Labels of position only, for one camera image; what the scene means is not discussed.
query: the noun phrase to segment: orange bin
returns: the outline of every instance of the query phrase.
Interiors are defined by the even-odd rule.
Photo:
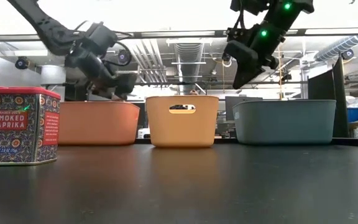
[[[192,105],[195,110],[170,110]],[[214,143],[219,98],[153,96],[146,99],[150,138],[157,147],[210,147]]]
[[[114,101],[62,102],[59,144],[123,145],[136,138],[139,108]]]

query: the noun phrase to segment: bin handle hole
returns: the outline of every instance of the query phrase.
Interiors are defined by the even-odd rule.
[[[192,114],[196,112],[195,105],[171,105],[169,107],[171,114]]]

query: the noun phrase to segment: red lid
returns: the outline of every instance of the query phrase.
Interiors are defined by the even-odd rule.
[[[0,87],[0,94],[43,94],[60,100],[60,95],[58,93],[41,87]]]

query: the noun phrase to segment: yellow bin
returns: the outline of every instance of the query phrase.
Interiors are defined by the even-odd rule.
[[[170,110],[193,105],[195,110]],[[214,144],[219,98],[152,96],[146,99],[150,138],[157,147],[210,147]]]

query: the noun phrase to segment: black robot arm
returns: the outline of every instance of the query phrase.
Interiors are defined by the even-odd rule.
[[[102,60],[108,48],[119,41],[114,31],[102,22],[93,23],[86,32],[67,29],[44,13],[37,1],[8,0],[31,24],[52,54],[65,56],[66,67],[78,67],[98,90],[115,87],[115,94],[120,98],[132,92],[136,75],[116,75],[111,63]]]
[[[232,0],[231,9],[241,12],[235,26],[227,29],[224,49],[224,58],[230,55],[237,60],[234,89],[263,73],[263,66],[276,69],[278,59],[272,56],[274,50],[285,41],[285,34],[301,11],[314,12],[313,0]],[[250,29],[244,27],[244,11],[257,15],[264,10],[268,11],[261,24]]]

